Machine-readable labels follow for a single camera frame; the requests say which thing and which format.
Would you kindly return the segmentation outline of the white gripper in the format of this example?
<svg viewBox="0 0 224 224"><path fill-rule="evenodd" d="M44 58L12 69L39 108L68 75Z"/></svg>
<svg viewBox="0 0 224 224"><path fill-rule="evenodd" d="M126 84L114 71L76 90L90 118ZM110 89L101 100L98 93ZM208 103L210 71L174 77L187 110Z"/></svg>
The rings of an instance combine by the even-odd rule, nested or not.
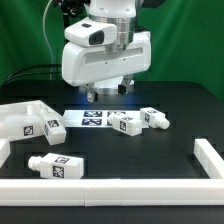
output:
<svg viewBox="0 0 224 224"><path fill-rule="evenodd" d="M63 49L62 77L72 86L84 85L90 103L98 101L93 82L124 76L118 93L132 92L133 74L146 71L151 64L150 37L149 31L135 33L133 41L120 52L107 51L105 46L85 48L69 42Z"/></svg>

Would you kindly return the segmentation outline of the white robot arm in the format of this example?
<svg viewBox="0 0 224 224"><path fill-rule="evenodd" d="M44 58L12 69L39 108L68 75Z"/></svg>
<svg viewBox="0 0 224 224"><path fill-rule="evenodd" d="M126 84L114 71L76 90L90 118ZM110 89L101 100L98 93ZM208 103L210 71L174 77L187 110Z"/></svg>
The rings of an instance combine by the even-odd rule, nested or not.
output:
<svg viewBox="0 0 224 224"><path fill-rule="evenodd" d="M81 86L87 99L98 99L99 88L122 79L125 94L133 75L149 69L151 33L137 23L141 7L157 8L166 0L90 0L87 17L67 27L62 53L62 77Z"/></svg>

